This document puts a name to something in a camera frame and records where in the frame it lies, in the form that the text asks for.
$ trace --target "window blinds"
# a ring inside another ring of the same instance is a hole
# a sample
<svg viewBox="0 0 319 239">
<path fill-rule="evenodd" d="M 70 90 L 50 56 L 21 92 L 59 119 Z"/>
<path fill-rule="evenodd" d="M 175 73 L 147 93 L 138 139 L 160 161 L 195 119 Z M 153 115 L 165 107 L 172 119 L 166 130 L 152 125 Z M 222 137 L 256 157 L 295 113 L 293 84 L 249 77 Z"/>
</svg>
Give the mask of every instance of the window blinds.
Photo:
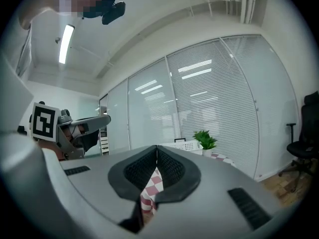
<svg viewBox="0 0 319 239">
<path fill-rule="evenodd" d="M 256 100 L 260 152 L 255 178 L 267 176 L 292 159 L 286 151 L 290 143 L 286 124 L 297 123 L 295 132 L 299 132 L 294 90 L 279 57 L 262 36 L 230 36 L 223 40 L 238 60 Z"/>
<path fill-rule="evenodd" d="M 127 80 L 120 83 L 108 94 L 108 140 L 110 154 L 116 154 L 130 149 L 128 133 Z"/>
<path fill-rule="evenodd" d="M 167 57 L 177 99 L 182 137 L 209 130 L 213 153 L 231 158 L 253 177 L 258 158 L 256 108 L 245 77 L 220 39 Z"/>
<path fill-rule="evenodd" d="M 129 78 L 131 149 L 180 137 L 175 98 L 164 59 Z"/>
</svg>

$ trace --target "potted plant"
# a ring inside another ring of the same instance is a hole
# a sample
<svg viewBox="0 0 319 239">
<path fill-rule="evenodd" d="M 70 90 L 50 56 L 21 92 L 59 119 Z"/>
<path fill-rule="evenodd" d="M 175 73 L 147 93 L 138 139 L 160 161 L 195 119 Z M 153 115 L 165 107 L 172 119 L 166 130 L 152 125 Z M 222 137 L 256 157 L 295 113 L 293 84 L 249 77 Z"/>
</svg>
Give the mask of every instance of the potted plant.
<svg viewBox="0 0 319 239">
<path fill-rule="evenodd" d="M 195 131 L 194 136 L 193 136 L 197 141 L 199 141 L 200 145 L 203 146 L 203 155 L 206 157 L 211 157 L 211 150 L 212 148 L 215 148 L 215 142 L 217 141 L 216 139 L 212 138 L 209 135 L 209 130 L 208 131 Z"/>
</svg>

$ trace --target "red and white checkered fabric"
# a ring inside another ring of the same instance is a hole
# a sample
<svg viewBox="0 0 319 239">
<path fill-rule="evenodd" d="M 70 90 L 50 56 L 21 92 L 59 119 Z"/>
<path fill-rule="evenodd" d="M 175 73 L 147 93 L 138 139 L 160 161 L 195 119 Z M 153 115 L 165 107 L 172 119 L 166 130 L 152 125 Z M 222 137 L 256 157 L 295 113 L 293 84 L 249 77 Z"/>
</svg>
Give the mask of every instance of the red and white checkered fabric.
<svg viewBox="0 0 319 239">
<path fill-rule="evenodd" d="M 217 159 L 236 167 L 234 162 L 224 155 L 212 154 L 211 158 Z M 143 213 L 154 213 L 156 211 L 155 195 L 163 190 L 163 183 L 160 172 L 156 168 L 151 176 L 150 181 L 141 193 L 141 206 Z"/>
</svg>

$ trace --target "chair armrest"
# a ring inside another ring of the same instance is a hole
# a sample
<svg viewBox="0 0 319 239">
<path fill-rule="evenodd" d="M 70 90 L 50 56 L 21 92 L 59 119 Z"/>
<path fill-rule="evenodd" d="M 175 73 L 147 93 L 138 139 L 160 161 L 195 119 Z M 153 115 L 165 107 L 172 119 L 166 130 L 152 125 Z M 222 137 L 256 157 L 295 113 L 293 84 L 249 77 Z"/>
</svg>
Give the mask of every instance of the chair armrest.
<svg viewBox="0 0 319 239">
<path fill-rule="evenodd" d="M 286 126 L 290 126 L 290 134 L 291 134 L 291 143 L 294 142 L 294 126 L 296 123 L 288 123 Z"/>
</svg>

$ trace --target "black office chair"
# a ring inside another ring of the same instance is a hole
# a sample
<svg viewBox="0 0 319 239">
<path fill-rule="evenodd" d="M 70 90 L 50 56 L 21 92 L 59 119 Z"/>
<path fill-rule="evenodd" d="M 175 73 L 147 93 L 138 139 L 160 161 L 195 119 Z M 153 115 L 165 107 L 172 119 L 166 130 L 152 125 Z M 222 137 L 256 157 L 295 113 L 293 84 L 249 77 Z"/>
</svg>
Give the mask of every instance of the black office chair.
<svg viewBox="0 0 319 239">
<path fill-rule="evenodd" d="M 305 172 L 311 176 L 314 175 L 310 171 L 312 165 L 312 158 L 319 158 L 319 93 L 315 93 L 305 96 L 305 105 L 301 108 L 302 114 L 302 129 L 299 136 L 299 141 L 294 142 L 294 125 L 296 123 L 287 124 L 291 128 L 291 143 L 287 146 L 293 156 L 297 157 L 300 161 L 292 161 L 291 166 L 279 173 L 282 176 L 283 173 L 298 171 L 299 175 L 295 180 L 295 186 L 291 192 L 295 192 L 301 172 Z"/>
</svg>

